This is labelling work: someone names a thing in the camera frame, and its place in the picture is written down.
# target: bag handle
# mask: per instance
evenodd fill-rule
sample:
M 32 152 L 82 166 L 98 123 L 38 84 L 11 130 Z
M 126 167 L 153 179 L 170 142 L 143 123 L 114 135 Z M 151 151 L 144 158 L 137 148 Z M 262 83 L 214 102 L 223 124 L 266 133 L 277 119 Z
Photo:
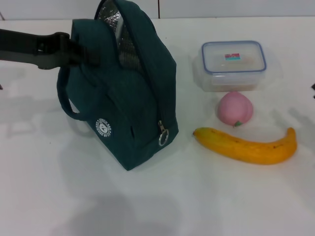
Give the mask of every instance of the bag handle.
M 71 104 L 69 101 L 69 97 L 66 91 L 66 86 L 69 81 L 69 75 L 70 75 L 70 69 L 68 67 L 61 67 L 59 74 L 58 74 L 58 80 L 57 80 L 57 93 L 58 93 L 58 99 L 60 101 L 61 107 L 63 108 L 64 112 L 70 116 L 73 119 L 81 120 L 81 121 L 87 121 L 93 111 L 97 109 L 98 103 L 102 96 L 104 95 L 104 89 L 100 86 L 96 87 L 96 93 L 92 100 L 92 103 L 85 112 L 79 112 L 76 113 L 71 108 Z

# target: white table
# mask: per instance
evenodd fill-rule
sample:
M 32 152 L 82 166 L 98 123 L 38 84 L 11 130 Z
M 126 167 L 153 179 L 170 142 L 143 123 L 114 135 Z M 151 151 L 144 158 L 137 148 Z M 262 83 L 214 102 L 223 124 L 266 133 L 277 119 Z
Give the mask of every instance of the white table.
M 127 172 L 57 99 L 58 70 L 0 63 L 0 235 L 313 236 L 315 232 L 315 18 L 154 20 L 177 62 L 175 141 Z M 0 22 L 1 29 L 70 32 L 71 21 Z M 207 41 L 259 41 L 283 79 L 246 95 L 255 115 L 228 127 L 201 90 L 192 61 Z M 192 137 L 211 126 L 272 141 L 296 129 L 297 153 L 274 166 L 238 162 Z

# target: label on container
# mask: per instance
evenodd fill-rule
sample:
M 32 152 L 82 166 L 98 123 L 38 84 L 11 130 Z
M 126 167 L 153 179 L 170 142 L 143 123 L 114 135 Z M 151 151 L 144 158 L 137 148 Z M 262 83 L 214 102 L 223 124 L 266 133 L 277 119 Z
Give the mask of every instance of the label on container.
M 225 60 L 240 60 L 241 56 L 239 53 L 225 54 Z

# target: container lid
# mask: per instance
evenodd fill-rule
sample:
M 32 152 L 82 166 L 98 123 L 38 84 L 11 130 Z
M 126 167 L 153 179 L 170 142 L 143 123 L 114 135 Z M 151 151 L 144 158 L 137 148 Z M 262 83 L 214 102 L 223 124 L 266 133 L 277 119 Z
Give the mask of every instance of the container lid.
M 267 68 L 256 41 L 208 42 L 202 45 L 202 58 L 209 74 L 263 72 Z

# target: green leaf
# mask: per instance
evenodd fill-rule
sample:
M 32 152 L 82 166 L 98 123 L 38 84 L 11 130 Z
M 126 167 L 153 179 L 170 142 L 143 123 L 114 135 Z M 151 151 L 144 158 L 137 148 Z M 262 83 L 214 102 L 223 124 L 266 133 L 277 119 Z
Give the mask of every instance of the green leaf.
M 241 123 L 240 121 L 238 121 L 238 122 L 236 122 L 235 124 L 234 124 L 234 127 L 237 127 L 237 126 L 240 126 L 240 125 L 242 125 L 243 123 Z

